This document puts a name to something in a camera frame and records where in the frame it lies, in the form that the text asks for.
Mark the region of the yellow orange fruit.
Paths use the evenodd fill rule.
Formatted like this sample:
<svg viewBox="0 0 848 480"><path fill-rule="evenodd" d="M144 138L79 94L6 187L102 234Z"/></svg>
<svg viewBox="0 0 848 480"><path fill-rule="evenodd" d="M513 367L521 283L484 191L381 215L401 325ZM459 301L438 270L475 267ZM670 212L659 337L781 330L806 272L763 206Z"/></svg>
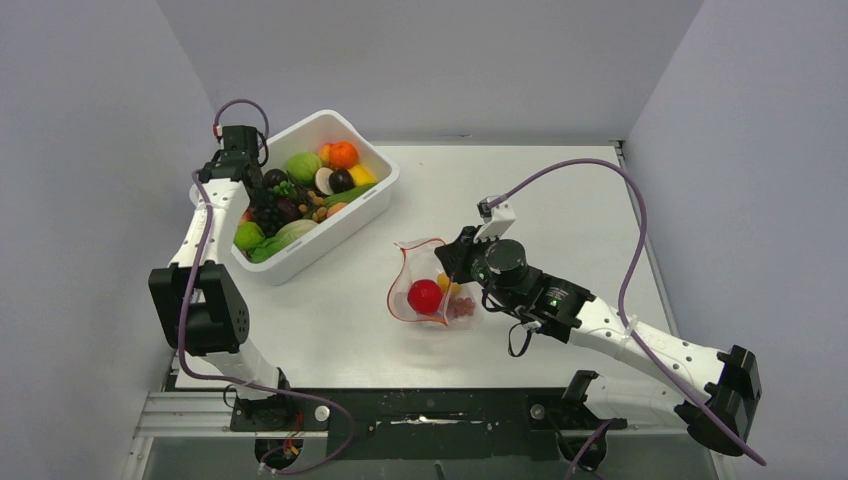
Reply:
<svg viewBox="0 0 848 480"><path fill-rule="evenodd" d="M461 292L462 286L452 281L445 273L440 273L436 278L436 283L441 292L448 296L455 296Z"/></svg>

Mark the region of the clear zip top bag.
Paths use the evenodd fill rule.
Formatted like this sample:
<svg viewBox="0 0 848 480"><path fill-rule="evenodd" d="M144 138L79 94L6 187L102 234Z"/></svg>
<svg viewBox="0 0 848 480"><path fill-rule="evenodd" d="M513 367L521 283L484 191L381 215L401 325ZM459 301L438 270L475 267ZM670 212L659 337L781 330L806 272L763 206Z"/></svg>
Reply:
<svg viewBox="0 0 848 480"><path fill-rule="evenodd" d="M394 319L419 327L446 330L471 329L482 322L483 308L467 285L460 284L462 289L458 295L448 296L443 294L440 308L433 315L419 315L407 303L406 295L414 281L421 279L436 281L437 276L444 273L434 250L436 247L445 244L446 242L440 238L420 239L396 244L402 257L402 264L386 296L387 309ZM452 297L472 297L476 302L475 314L472 317L449 319L447 317L447 306Z"/></svg>

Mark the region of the red grape bunch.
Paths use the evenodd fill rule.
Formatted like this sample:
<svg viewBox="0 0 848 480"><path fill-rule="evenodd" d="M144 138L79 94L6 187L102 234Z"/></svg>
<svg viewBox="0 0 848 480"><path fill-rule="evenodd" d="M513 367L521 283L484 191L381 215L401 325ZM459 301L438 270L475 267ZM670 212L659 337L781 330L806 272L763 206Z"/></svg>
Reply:
<svg viewBox="0 0 848 480"><path fill-rule="evenodd" d="M447 317L461 319L472 317L476 311L476 302L472 297L452 297L448 301Z"/></svg>

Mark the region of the red apple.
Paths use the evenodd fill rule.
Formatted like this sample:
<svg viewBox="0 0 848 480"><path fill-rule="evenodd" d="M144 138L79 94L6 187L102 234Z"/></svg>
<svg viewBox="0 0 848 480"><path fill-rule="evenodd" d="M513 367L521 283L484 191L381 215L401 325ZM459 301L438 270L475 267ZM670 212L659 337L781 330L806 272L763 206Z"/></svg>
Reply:
<svg viewBox="0 0 848 480"><path fill-rule="evenodd" d="M433 315L441 305L443 292L431 279L414 281L406 295L408 305L419 315Z"/></svg>

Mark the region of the tan longan fruit bunch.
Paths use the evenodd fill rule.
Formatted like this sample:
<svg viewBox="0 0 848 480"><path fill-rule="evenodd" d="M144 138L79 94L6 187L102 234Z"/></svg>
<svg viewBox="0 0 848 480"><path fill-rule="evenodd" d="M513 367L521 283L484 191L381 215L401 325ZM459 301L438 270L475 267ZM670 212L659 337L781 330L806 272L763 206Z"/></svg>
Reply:
<svg viewBox="0 0 848 480"><path fill-rule="evenodd" d="M307 189L301 195L301 204L299 210L303 214L304 219L312 220L316 223L322 223L328 216L328 208L325 204L325 198L320 194L316 194L314 190Z"/></svg>

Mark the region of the dark grape bunch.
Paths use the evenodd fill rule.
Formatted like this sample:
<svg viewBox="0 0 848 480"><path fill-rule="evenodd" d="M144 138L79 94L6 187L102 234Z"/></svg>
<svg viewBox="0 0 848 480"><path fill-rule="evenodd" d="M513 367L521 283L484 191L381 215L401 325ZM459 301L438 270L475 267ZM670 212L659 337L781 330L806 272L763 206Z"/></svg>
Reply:
<svg viewBox="0 0 848 480"><path fill-rule="evenodd" d="M266 186L253 206L254 222L266 237L276 235L284 226L302 217L298 190L289 181Z"/></svg>

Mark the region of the lime green fruit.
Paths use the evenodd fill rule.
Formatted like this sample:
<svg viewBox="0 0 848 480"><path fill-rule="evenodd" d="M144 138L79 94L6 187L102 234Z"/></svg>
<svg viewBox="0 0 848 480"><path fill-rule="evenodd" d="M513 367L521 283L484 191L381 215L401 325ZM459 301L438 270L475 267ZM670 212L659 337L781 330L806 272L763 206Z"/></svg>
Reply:
<svg viewBox="0 0 848 480"><path fill-rule="evenodd" d="M259 246L266 239L262 228L255 222L244 222L236 230L233 244L240 251L250 251Z"/></svg>

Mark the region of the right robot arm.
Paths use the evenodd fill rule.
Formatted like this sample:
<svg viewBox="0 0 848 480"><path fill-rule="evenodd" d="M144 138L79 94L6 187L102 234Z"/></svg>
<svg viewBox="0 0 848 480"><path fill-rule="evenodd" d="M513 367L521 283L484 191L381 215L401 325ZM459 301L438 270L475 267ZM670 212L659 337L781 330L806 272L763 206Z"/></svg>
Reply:
<svg viewBox="0 0 848 480"><path fill-rule="evenodd" d="M729 456L761 456L749 446L762 396L755 354L701 346L638 321L589 289L531 266L523 245L477 238L475 227L435 250L448 277L481 287L491 311L541 335L607 355L651 377L618 387L599 373L576 375L562 400L564 417L585 427L595 419L681 426L702 446Z"/></svg>

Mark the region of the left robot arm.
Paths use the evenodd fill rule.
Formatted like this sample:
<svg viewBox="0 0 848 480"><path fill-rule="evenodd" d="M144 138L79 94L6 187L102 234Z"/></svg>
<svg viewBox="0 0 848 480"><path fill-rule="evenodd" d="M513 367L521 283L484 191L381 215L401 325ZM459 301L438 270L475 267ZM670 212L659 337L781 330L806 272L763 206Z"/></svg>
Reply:
<svg viewBox="0 0 848 480"><path fill-rule="evenodd" d="M168 265L151 271L148 287L180 370L233 386L243 401L280 398L282 370L250 340L250 313L226 268L239 220L253 198L265 199L260 171L264 136L251 126L215 126L219 148L191 175L194 213Z"/></svg>

